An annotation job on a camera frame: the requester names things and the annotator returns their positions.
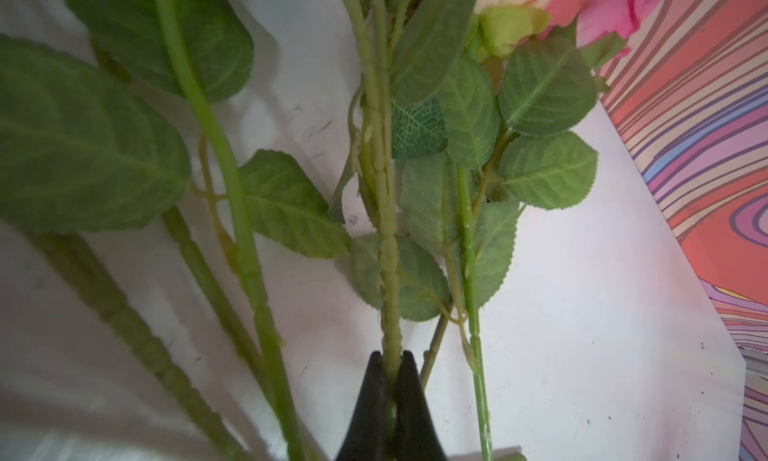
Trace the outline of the light blue flower stem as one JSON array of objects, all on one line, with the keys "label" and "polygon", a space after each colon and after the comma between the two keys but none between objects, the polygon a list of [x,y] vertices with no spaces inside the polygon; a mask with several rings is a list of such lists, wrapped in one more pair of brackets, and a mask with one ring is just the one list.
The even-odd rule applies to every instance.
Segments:
[{"label": "light blue flower stem", "polygon": [[395,378],[402,353],[399,324],[400,277],[396,239],[395,172],[392,158],[393,103],[420,103],[436,93],[466,39],[476,0],[422,0],[409,14],[411,0],[342,0],[356,38],[371,128],[372,164],[379,235],[382,363]]}]

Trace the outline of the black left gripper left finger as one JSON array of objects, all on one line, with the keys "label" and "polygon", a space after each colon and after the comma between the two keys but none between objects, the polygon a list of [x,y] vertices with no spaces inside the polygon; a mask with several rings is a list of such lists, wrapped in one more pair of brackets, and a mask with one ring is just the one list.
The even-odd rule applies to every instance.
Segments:
[{"label": "black left gripper left finger", "polygon": [[369,357],[350,425],[336,461],[385,459],[388,449],[387,401],[388,378],[381,353],[374,351]]}]

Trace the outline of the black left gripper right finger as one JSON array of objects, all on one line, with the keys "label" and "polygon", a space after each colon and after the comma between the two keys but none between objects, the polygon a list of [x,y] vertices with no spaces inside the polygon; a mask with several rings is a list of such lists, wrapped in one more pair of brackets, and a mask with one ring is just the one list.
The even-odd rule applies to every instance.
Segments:
[{"label": "black left gripper right finger", "polygon": [[415,358],[410,351],[402,353],[395,382],[397,406],[392,449],[398,461],[446,461],[432,422]]}]

